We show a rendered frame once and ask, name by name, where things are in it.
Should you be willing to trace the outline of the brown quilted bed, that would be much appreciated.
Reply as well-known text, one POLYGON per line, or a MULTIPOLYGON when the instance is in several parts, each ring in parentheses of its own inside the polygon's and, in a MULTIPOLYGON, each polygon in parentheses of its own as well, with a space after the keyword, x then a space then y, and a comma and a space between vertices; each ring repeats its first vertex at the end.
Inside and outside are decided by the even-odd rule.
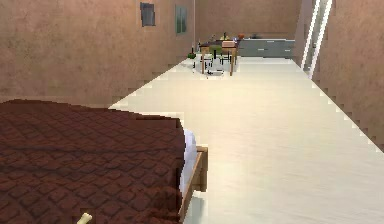
POLYGON ((0 224, 182 224, 207 171, 177 118, 0 103, 0 224))

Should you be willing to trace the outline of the wooden dining table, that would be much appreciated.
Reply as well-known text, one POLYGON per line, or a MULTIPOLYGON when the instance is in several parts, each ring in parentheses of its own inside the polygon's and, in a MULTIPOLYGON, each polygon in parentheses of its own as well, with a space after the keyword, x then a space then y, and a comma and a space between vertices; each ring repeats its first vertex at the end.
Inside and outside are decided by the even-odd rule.
POLYGON ((205 56, 211 54, 214 59, 219 58, 221 62, 225 59, 230 61, 230 75, 233 75, 235 65, 237 64, 239 42, 236 40, 215 40, 199 45, 202 61, 202 72, 205 72, 205 56), (222 47, 223 41, 234 41, 235 47, 222 47))

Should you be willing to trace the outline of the grey kitchen cabinet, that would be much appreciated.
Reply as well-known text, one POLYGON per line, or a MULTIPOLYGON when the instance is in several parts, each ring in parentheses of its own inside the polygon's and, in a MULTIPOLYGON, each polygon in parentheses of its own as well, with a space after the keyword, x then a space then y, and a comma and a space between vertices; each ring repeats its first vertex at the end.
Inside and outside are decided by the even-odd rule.
POLYGON ((243 39, 238 53, 242 57, 285 58, 293 57, 295 41, 287 39, 243 39))

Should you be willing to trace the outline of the white room door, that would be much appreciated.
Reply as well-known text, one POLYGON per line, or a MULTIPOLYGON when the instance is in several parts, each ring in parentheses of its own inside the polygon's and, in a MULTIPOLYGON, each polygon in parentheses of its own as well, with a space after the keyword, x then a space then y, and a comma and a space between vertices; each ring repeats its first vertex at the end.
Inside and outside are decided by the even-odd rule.
POLYGON ((312 78, 320 53, 333 0, 315 0, 301 61, 301 69, 312 78))

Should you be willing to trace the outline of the pale cream small object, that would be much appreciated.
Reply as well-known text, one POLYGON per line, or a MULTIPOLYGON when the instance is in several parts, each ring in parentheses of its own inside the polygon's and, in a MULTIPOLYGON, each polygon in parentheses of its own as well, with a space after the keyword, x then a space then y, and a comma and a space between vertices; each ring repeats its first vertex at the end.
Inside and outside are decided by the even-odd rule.
POLYGON ((92 219, 92 216, 88 213, 84 213, 76 224, 87 224, 92 219))

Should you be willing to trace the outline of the green framed wall picture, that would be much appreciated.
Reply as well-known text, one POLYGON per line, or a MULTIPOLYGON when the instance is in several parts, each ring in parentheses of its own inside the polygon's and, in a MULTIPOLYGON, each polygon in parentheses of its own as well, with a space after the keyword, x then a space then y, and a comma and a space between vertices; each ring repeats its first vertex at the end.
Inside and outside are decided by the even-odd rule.
POLYGON ((176 34, 185 33, 187 30, 187 8, 184 6, 175 6, 175 31, 176 34))

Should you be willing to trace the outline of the grey framed wall picture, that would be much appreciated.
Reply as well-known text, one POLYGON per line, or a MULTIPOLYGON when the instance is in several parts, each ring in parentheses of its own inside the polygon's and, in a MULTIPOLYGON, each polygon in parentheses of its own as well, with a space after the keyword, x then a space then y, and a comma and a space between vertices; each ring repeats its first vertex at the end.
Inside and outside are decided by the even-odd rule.
POLYGON ((142 26, 155 25, 155 5, 151 3, 140 3, 142 26))

